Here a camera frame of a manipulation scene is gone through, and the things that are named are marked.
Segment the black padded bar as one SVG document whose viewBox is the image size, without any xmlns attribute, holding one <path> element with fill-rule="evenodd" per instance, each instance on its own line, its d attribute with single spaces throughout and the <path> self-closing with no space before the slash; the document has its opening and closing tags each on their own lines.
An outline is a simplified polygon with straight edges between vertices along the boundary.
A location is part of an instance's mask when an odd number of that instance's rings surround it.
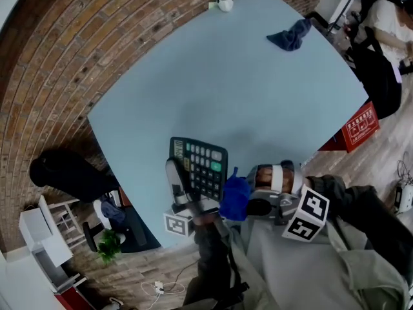
<svg viewBox="0 0 413 310">
<path fill-rule="evenodd" d="M 104 230 L 102 223 L 95 225 L 94 227 L 89 226 L 88 222 L 82 224 L 83 232 L 85 235 L 86 242 L 90 250 L 94 253 L 98 252 L 97 245 L 94 241 L 94 237 Z"/>
</svg>

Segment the person's left forearm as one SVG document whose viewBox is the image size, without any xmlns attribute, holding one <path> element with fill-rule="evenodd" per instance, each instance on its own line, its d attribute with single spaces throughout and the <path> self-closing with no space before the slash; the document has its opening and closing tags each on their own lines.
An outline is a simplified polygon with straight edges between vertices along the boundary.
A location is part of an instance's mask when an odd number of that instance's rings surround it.
<svg viewBox="0 0 413 310">
<path fill-rule="evenodd" d="M 182 306 L 207 298 L 220 300 L 233 286 L 242 283 L 221 217 L 203 214 L 195 217 L 194 223 L 200 258 L 197 276 L 189 283 Z"/>
</svg>

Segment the green potted plant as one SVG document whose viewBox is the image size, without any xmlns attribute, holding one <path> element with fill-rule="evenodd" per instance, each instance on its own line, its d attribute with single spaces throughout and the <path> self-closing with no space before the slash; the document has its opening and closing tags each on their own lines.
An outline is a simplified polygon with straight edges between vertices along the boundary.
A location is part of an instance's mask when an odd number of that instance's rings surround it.
<svg viewBox="0 0 413 310">
<path fill-rule="evenodd" d="M 113 230 L 105 229 L 97 246 L 97 253 L 102 261 L 110 263 L 121 252 L 121 240 Z"/>
</svg>

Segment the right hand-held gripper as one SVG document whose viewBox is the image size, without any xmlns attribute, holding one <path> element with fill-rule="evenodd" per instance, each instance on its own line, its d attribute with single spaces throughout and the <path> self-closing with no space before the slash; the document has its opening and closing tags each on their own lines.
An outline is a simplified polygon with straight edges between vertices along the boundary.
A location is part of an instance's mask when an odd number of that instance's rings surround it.
<svg viewBox="0 0 413 310">
<path fill-rule="evenodd" d="M 301 166 L 285 160 L 279 163 L 294 173 L 292 193 L 277 193 L 268 189 L 256 189 L 257 169 L 247 176 L 251 195 L 247 204 L 247 217 L 270 221 L 284 226 L 282 237 L 300 242 L 311 242 L 327 221 L 330 201 L 306 185 Z"/>
</svg>

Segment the blue grey bag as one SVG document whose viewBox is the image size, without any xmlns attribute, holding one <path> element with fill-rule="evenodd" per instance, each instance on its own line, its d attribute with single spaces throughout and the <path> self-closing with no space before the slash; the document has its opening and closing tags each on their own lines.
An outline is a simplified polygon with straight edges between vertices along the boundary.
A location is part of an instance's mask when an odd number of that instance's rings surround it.
<svg viewBox="0 0 413 310">
<path fill-rule="evenodd" d="M 103 216 L 108 218 L 111 222 L 114 222 L 116 225 L 123 225 L 126 220 L 125 212 L 114 205 L 107 196 L 102 196 L 100 201 Z"/>
</svg>

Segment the black desk leg base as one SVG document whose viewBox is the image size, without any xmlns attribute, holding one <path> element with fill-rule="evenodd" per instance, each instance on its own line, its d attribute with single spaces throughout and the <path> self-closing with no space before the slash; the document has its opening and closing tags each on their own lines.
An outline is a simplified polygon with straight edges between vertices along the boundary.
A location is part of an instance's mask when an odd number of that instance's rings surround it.
<svg viewBox="0 0 413 310">
<path fill-rule="evenodd" d="M 123 214 L 120 217 L 110 218 L 109 222 L 116 233 L 125 236 L 125 241 L 120 245 L 123 254 L 160 248 L 161 244 L 132 206 L 121 208 L 121 212 Z"/>
</svg>

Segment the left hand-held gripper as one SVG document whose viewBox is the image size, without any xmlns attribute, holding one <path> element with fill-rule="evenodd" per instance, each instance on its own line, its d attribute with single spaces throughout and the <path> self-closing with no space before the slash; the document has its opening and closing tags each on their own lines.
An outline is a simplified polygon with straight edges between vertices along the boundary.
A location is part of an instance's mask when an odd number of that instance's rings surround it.
<svg viewBox="0 0 413 310">
<path fill-rule="evenodd" d="M 218 212 L 219 203 L 206 197 L 193 204 L 188 203 L 188 176 L 183 166 L 175 158 L 169 158 L 165 170 L 174 200 L 171 208 L 163 214 L 165 230 L 178 236 L 190 237 L 194 232 L 194 217 Z"/>
</svg>

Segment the person's right hand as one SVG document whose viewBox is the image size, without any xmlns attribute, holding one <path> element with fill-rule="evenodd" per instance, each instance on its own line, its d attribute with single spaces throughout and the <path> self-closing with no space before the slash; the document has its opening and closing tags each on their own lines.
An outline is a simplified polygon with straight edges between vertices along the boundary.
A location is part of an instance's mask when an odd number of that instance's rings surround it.
<svg viewBox="0 0 413 310">
<path fill-rule="evenodd" d="M 292 193 L 294 173 L 281 165 L 260 166 L 257 169 L 256 189 L 266 189 L 277 193 Z"/>
</svg>

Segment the black draped chair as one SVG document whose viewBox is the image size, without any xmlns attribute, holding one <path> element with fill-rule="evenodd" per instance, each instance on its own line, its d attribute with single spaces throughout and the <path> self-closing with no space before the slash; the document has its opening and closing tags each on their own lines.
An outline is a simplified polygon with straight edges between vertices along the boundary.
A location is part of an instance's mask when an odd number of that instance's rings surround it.
<svg viewBox="0 0 413 310">
<path fill-rule="evenodd" d="M 97 170 L 78 153 L 66 149 L 42 152 L 31 162 L 29 175 L 38 187 L 50 186 L 86 203 L 119 189 L 113 176 Z"/>
</svg>

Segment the person's light grey shirt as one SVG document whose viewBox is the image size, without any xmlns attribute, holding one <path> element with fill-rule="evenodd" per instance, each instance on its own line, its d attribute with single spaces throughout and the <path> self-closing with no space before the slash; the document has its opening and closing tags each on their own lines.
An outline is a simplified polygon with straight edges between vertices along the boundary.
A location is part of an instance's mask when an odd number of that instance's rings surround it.
<svg viewBox="0 0 413 310">
<path fill-rule="evenodd" d="M 404 277 L 347 223 L 327 224 L 310 243 L 284 238 L 282 227 L 264 221 L 228 227 L 250 286 L 245 310 L 407 310 Z"/>
</svg>

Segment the bright blue cloth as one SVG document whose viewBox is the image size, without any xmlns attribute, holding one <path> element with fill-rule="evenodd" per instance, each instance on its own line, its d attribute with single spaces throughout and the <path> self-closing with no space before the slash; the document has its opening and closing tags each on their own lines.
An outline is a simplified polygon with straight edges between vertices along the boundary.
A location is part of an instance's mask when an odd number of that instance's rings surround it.
<svg viewBox="0 0 413 310">
<path fill-rule="evenodd" d="M 219 214 L 232 221 L 242 222 L 247 218 L 247 204 L 251 194 L 251 186 L 245 177 L 237 175 L 234 167 L 232 175 L 223 187 L 223 199 L 220 202 Z"/>
</svg>

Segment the black calculator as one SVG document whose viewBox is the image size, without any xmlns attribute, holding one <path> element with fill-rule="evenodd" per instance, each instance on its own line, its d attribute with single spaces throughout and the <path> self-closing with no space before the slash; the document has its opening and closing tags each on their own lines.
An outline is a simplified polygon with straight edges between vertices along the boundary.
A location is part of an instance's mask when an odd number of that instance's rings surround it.
<svg viewBox="0 0 413 310">
<path fill-rule="evenodd" d="M 220 202 L 227 181 L 228 152 L 223 147 L 203 141 L 172 137 L 170 157 L 183 177 L 183 190 Z"/>
</svg>

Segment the person's right forearm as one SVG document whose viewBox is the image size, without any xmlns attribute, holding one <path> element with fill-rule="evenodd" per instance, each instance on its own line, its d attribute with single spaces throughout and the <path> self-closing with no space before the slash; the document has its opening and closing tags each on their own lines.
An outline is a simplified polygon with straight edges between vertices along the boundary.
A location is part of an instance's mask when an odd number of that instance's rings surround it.
<svg viewBox="0 0 413 310">
<path fill-rule="evenodd" d="M 306 184 L 330 200 L 329 215 L 363 232 L 369 247 L 413 283 L 413 234 L 388 211 L 373 186 L 346 187 L 332 175 L 308 176 Z"/>
</svg>

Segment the white cabinet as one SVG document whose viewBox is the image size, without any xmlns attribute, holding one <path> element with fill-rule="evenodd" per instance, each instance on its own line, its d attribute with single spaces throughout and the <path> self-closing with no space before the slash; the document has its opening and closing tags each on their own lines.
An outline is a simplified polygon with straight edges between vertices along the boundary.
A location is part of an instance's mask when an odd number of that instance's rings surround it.
<svg viewBox="0 0 413 310">
<path fill-rule="evenodd" d="M 31 257 L 46 279 L 53 293 L 62 293 L 70 287 L 77 287 L 86 281 L 79 273 L 68 275 L 63 264 L 73 257 L 59 232 L 49 204 L 41 196 L 33 209 L 20 213 L 19 229 L 30 252 Z"/>
</svg>

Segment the brown wooden panel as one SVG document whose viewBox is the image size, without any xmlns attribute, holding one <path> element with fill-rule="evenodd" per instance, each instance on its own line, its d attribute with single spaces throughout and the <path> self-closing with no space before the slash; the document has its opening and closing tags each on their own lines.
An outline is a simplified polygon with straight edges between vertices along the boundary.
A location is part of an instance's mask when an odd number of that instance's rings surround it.
<svg viewBox="0 0 413 310">
<path fill-rule="evenodd" d="M 123 207 L 131 207 L 132 203 L 130 202 L 130 200 L 128 199 L 128 196 L 125 194 L 124 190 L 121 187 L 119 187 L 118 193 L 119 193 L 121 205 Z"/>
</svg>

